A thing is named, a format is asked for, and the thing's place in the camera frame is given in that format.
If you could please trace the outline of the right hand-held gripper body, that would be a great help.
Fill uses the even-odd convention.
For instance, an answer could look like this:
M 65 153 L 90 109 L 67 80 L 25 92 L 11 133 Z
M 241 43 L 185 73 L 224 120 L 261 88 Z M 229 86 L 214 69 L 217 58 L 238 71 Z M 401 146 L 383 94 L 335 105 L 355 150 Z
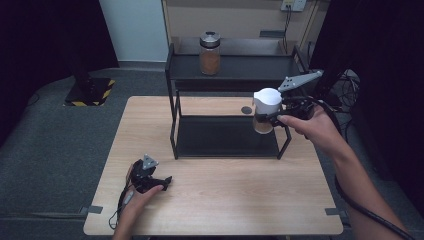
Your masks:
M 306 85 L 322 76 L 321 71 L 286 77 L 278 87 L 282 104 L 288 115 L 300 119 L 309 119 L 314 101 L 306 90 Z

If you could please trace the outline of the black curtain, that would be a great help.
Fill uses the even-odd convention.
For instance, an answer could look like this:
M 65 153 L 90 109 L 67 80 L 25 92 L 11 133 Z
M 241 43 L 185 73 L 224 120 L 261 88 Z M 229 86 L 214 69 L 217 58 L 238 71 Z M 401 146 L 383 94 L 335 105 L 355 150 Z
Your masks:
M 353 117 L 370 158 L 424 217 L 424 0 L 331 0 L 310 67 L 324 71 L 315 97 L 358 75 Z
M 0 0 L 0 146 L 36 90 L 117 65 L 100 0 Z

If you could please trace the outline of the black two-tier metal rack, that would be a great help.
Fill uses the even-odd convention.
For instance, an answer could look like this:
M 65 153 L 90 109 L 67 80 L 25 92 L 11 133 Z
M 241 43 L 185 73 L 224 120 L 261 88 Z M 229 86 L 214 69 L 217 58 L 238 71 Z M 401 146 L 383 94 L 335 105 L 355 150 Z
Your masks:
M 241 93 L 254 93 L 265 87 L 276 88 L 285 77 L 301 75 L 308 67 L 306 58 L 295 47 L 289 55 L 223 55 L 220 71 L 205 75 L 200 71 L 199 56 L 177 53 L 169 47 L 165 66 L 168 97 L 172 114 L 170 142 L 174 157 L 195 158 L 267 158 L 281 159 L 292 136 L 285 126 L 285 139 L 277 133 L 259 134 L 254 130 L 254 112 L 218 115 L 209 109 L 201 114 L 185 114 L 181 93 L 226 94 L 237 100 Z

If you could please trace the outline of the glass jar with white lid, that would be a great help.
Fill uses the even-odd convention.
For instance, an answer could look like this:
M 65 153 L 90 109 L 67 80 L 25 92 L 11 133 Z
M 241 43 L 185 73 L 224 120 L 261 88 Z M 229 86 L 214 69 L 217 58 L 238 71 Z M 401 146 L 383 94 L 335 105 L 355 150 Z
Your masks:
M 266 119 L 266 115 L 278 112 L 281 103 L 281 93 L 273 88 L 264 88 L 253 94 L 255 106 L 253 127 L 257 133 L 268 134 L 273 130 L 273 126 Z

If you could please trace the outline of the white wall socket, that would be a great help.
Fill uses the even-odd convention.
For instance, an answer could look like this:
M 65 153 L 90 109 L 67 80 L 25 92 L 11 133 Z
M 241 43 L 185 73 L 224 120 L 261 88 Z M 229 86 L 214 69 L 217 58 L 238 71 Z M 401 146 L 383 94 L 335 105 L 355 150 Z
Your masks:
M 307 0 L 282 0 L 280 9 L 282 11 L 302 12 Z

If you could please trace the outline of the person's left hand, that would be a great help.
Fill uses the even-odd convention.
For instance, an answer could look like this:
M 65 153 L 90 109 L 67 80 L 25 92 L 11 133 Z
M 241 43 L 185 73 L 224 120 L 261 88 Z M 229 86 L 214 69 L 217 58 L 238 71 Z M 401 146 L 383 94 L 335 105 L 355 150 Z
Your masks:
M 124 233 L 129 233 L 133 229 L 136 220 L 141 216 L 144 207 L 162 190 L 163 186 L 158 185 L 145 193 L 140 193 L 134 187 L 131 187 L 126 195 L 126 197 L 131 196 L 131 199 L 121 212 L 116 230 L 122 230 Z

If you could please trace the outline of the glass jar with silver lid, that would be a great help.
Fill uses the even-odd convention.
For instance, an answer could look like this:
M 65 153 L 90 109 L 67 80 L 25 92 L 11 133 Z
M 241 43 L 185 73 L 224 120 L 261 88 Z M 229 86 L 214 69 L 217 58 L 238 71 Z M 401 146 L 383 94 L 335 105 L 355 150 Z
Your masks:
M 220 69 L 220 35 L 215 31 L 204 32 L 199 39 L 200 69 L 205 75 L 215 75 Z

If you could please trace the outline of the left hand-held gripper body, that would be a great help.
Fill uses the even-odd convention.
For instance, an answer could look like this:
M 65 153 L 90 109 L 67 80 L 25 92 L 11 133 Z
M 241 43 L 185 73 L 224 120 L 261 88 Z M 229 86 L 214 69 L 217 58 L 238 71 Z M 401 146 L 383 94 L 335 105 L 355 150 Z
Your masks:
M 157 165 L 158 162 L 147 154 L 133 164 L 130 180 L 139 193 L 145 193 L 158 185 L 157 180 L 152 177 Z

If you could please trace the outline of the grey tape piece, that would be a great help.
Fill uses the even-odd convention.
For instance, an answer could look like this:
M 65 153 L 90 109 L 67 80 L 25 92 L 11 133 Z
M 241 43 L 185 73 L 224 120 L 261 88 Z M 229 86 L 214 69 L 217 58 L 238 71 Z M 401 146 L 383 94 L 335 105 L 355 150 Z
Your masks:
M 340 210 L 338 208 L 325 208 L 325 213 L 328 216 L 333 216 L 333 215 L 335 216 L 335 215 L 337 215 L 337 216 L 339 216 L 341 218 L 348 217 L 348 214 L 347 214 L 347 212 L 345 210 Z
M 101 214 L 103 210 L 103 207 L 101 206 L 88 206 L 88 207 L 81 207 L 79 210 L 79 213 L 81 214 L 88 214 L 88 213 L 94 213 L 94 214 Z

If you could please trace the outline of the person's right hand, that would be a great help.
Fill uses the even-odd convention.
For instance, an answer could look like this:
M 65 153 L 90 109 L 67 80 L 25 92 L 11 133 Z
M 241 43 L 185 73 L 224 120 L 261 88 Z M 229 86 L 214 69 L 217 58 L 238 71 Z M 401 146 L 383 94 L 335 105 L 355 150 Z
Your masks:
M 315 106 L 313 115 L 309 120 L 298 119 L 290 115 L 279 115 L 277 119 L 307 137 L 333 160 L 342 159 L 349 155 L 350 147 L 322 107 Z

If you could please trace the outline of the grey wall plate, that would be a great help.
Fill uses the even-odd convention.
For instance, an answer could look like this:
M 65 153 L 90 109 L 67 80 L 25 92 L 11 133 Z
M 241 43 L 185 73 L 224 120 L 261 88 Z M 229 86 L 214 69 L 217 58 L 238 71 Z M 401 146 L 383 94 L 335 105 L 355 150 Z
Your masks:
M 283 38 L 285 35 L 284 30 L 261 30 L 259 33 L 261 38 Z

